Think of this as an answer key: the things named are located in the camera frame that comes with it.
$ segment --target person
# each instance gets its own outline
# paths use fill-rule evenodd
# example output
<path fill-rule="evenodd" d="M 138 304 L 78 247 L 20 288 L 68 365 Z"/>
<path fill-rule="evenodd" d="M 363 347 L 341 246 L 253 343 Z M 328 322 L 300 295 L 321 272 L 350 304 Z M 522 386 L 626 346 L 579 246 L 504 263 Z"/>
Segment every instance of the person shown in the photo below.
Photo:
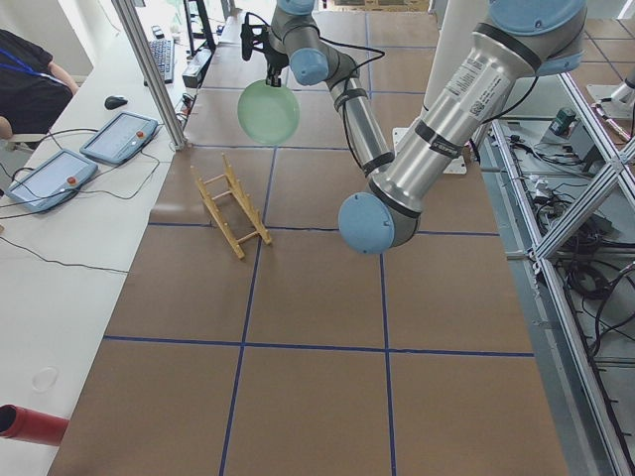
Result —
<path fill-rule="evenodd" d="M 0 139 L 49 132 L 77 90 L 53 55 L 0 29 Z"/>

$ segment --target computer mouse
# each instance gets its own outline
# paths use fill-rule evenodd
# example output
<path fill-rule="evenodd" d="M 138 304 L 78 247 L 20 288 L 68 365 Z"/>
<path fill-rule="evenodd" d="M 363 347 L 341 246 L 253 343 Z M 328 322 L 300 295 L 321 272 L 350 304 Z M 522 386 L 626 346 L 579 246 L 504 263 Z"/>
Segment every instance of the computer mouse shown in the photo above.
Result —
<path fill-rule="evenodd" d="M 104 107 L 108 110 L 116 109 L 124 104 L 128 104 L 128 99 L 123 96 L 108 96 L 103 103 Z"/>

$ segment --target blue joint cap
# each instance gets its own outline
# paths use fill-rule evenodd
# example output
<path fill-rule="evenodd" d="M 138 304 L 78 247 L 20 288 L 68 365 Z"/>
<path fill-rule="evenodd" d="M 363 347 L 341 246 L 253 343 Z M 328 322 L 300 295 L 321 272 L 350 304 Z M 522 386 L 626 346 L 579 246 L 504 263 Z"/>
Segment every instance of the blue joint cap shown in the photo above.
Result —
<path fill-rule="evenodd" d="M 328 59 L 315 48 L 300 48 L 289 58 L 289 66 L 302 86 L 313 86 L 328 78 Z"/>
<path fill-rule="evenodd" d="M 388 207 L 365 191 L 347 198 L 339 208 L 339 233 L 358 253 L 378 255 L 395 239 L 395 223 Z"/>
<path fill-rule="evenodd" d="M 536 71 L 536 76 L 550 76 L 552 74 L 560 74 L 561 72 L 573 71 L 582 62 L 582 55 L 583 53 L 577 53 L 570 57 L 545 61 L 538 71 Z"/>
<path fill-rule="evenodd" d="M 555 30 L 586 6 L 586 0 L 489 0 L 489 16 L 510 35 L 535 37 Z"/>
<path fill-rule="evenodd" d="M 278 0 L 278 6 L 290 15 L 310 15 L 315 0 Z"/>

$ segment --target label sticker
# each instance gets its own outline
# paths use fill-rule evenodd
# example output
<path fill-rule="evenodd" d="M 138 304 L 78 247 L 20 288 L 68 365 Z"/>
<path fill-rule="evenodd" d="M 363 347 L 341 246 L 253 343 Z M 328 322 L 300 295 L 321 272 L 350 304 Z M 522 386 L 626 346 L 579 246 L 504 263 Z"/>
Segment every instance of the label sticker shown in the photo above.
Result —
<path fill-rule="evenodd" d="M 511 81 L 504 74 L 476 59 L 466 59 L 445 87 L 460 108 L 478 121 L 489 118 Z"/>

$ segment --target keyboard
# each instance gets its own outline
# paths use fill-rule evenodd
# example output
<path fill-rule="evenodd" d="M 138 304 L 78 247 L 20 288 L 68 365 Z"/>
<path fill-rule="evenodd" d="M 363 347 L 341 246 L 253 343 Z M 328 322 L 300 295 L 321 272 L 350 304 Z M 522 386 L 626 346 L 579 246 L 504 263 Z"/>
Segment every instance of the keyboard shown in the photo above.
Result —
<path fill-rule="evenodd" d="M 161 39 L 148 42 L 159 73 L 164 82 L 172 82 L 175 78 L 175 42 Z"/>

